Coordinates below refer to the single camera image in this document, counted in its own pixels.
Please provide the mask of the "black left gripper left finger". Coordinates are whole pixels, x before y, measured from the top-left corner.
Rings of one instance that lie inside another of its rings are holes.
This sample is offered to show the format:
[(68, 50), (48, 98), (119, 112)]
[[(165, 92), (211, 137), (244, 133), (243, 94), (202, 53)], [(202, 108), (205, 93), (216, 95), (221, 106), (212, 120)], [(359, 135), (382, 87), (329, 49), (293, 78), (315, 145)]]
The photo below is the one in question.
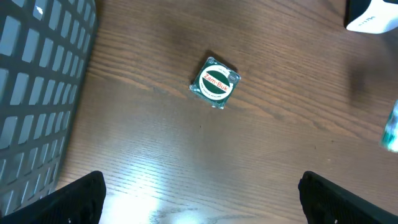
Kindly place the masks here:
[(1, 218), (1, 223), (92, 223), (100, 222), (106, 186), (96, 170), (50, 195)]

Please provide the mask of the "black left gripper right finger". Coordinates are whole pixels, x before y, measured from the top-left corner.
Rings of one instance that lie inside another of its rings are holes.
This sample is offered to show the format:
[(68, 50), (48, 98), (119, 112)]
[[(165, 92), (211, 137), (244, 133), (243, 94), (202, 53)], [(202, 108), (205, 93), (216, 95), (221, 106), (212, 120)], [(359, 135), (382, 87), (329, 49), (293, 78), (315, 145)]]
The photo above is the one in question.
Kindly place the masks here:
[(312, 172), (303, 173), (298, 183), (300, 203), (309, 224), (397, 223), (397, 215)]

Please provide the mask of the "green Kleenex tissue pack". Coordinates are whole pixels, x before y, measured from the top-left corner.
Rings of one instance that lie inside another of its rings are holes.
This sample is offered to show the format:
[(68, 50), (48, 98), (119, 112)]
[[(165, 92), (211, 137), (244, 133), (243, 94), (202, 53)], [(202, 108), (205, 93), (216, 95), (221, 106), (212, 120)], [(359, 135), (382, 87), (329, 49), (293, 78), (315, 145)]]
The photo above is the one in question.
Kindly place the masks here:
[(394, 103), (392, 111), (387, 119), (380, 145), (388, 151), (397, 153), (397, 128), (398, 128), (397, 101)]

